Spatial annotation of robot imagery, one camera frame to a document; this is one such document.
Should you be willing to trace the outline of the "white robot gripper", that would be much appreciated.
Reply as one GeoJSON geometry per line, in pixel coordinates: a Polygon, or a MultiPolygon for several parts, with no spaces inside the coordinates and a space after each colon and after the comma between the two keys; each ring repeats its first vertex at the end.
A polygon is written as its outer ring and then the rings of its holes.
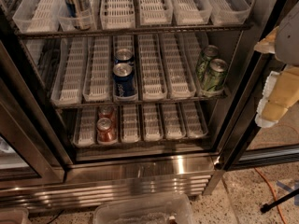
{"type": "Polygon", "coordinates": [[[255,123],[261,128],[277,124],[290,107],[299,101],[299,2],[254,50],[274,54],[288,66],[281,72],[271,71],[263,87],[255,123]]]}

